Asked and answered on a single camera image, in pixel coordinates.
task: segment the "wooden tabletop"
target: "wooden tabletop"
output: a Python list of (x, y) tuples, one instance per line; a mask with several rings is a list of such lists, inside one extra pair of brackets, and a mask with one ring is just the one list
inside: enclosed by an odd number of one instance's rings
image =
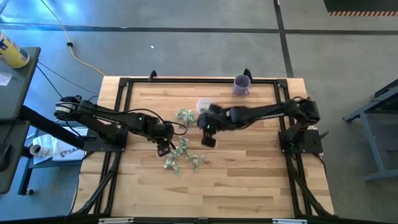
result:
[[(114, 108), (119, 78), (104, 77), (99, 105)], [(307, 96), (303, 79), (287, 80), (291, 97)], [(211, 97), (224, 107), (276, 103), (272, 85), (253, 84), (250, 96), (234, 96), (231, 90), (230, 83), (135, 83), (130, 109), (148, 108), (165, 120), (176, 121), (175, 114), (180, 107), (193, 110), (196, 119), (196, 102), (202, 97)], [(185, 156), (180, 156), (176, 162), (181, 176), (175, 175), (172, 168), (163, 168), (167, 156), (157, 157), (155, 144), (129, 134), (119, 167), (112, 216), (293, 217), (278, 129), (277, 118), (258, 121), (245, 130), (217, 133), (216, 147), (209, 148), (200, 144), (202, 132), (194, 124), (184, 135), (190, 140), (188, 150), (204, 155), (205, 160), (195, 173), (192, 161), (185, 162)], [(178, 136), (173, 140), (178, 146)], [(83, 206), (97, 187), (103, 157), (103, 152), (96, 152), (83, 161), (74, 211)], [(303, 164), (308, 187), (324, 208), (333, 213), (322, 163), (314, 155), (304, 154)], [(304, 211), (301, 191), (298, 195)]]

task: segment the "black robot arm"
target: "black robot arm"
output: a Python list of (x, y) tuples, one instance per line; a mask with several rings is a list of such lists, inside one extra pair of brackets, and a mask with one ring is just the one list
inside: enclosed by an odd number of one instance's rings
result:
[(198, 126), (203, 130), (201, 143), (214, 147), (216, 140), (213, 139), (213, 135), (217, 131), (244, 129), (261, 119), (279, 116), (293, 116), (297, 120), (286, 133), (286, 140), (289, 142), (300, 141), (308, 126), (317, 123), (320, 119), (316, 102), (301, 97), (257, 108), (245, 106), (222, 108), (210, 105), (208, 111), (199, 115), (198, 118)]
[[(57, 104), (54, 115), (62, 121), (77, 121), (87, 126), (98, 134), (100, 139), (95, 140), (100, 140), (109, 146), (125, 143), (126, 131), (129, 131), (157, 143), (157, 153), (160, 157), (170, 152), (170, 146), (175, 148), (171, 142), (174, 127), (170, 121), (161, 120), (160, 123), (160, 117), (133, 111), (115, 112), (88, 100), (82, 100), (81, 96), (62, 98)], [(85, 146), (90, 144), (90, 141), (92, 139), (86, 139)], [(90, 151), (90, 148), (85, 147), (83, 150)]]

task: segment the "gray floor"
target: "gray floor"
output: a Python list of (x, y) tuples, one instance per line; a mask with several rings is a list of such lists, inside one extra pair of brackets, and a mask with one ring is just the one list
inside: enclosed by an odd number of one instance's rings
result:
[[(271, 0), (47, 2), (70, 25), (277, 28)], [(322, 0), (280, 0), (280, 5), (287, 29), (398, 29), (397, 17), (329, 17)], [(0, 19), (56, 24), (34, 0), (10, 0)], [(2, 31), (20, 46), (41, 47), (42, 63), (99, 91), (102, 76), (72, 59), (63, 32)], [(159, 75), (234, 76), (249, 67), (255, 77), (286, 77), (277, 34), (70, 32), (70, 37), (77, 56), (108, 75), (149, 75), (155, 69)], [(318, 101), (322, 116), (318, 128), (330, 131), (323, 140), (324, 160), (336, 214), (396, 222), (398, 179), (363, 182), (363, 175), (376, 171), (374, 159), (361, 123), (345, 124), (341, 117), (398, 77), (397, 36), (288, 35), (287, 43), (295, 77), (305, 79), (308, 93)], [(46, 74), (63, 95), (92, 96), (49, 71)], [(57, 101), (57, 94), (36, 72), (25, 105), (55, 119)], [(0, 220), (66, 215), (79, 167), (34, 170), (29, 187), (37, 193), (17, 196), (23, 165), (21, 159), (11, 191), (0, 195), (0, 205), (11, 205), (2, 206)]]

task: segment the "yellow can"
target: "yellow can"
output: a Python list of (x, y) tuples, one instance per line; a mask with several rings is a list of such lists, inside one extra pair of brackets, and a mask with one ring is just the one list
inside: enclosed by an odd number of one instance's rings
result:
[(21, 68), (29, 62), (30, 57), (0, 30), (0, 60), (12, 68)]

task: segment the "yellow cable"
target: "yellow cable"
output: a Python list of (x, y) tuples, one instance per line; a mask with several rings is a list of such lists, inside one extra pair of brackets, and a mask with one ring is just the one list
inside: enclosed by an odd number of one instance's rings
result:
[[(41, 0), (41, 1), (42, 1), (42, 3), (44, 4), (44, 6), (47, 7), (47, 9), (49, 9), (49, 11), (50, 11), (50, 12), (54, 15), (54, 17), (58, 20), (58, 22), (60, 23), (60, 25), (61, 25), (63, 31), (65, 32), (65, 35), (67, 36), (68, 42), (70, 42), (68, 32), (67, 32), (67, 30), (65, 29), (65, 27), (62, 25), (61, 21), (58, 19), (58, 17), (55, 15), (55, 13), (48, 7), (48, 5), (47, 5), (43, 0)], [(69, 49), (70, 49), (70, 53), (72, 54), (73, 58), (76, 59), (76, 61), (78, 61), (78, 62), (82, 63), (83, 65), (86, 65), (86, 66), (88, 66), (88, 67), (90, 67), (90, 68), (93, 68), (93, 69), (95, 69), (97, 72), (99, 72), (100, 74), (102, 74), (103, 76), (106, 76), (105, 73), (102, 72), (101, 70), (99, 70), (98, 68), (96, 68), (96, 67), (94, 67), (94, 66), (92, 66), (92, 65), (90, 65), (90, 64), (88, 64), (88, 63), (86, 63), (86, 62), (84, 62), (84, 61), (82, 61), (82, 60), (80, 60), (80, 59), (78, 59), (78, 58), (75, 56), (75, 54), (73, 53), (72, 46), (69, 46)]]

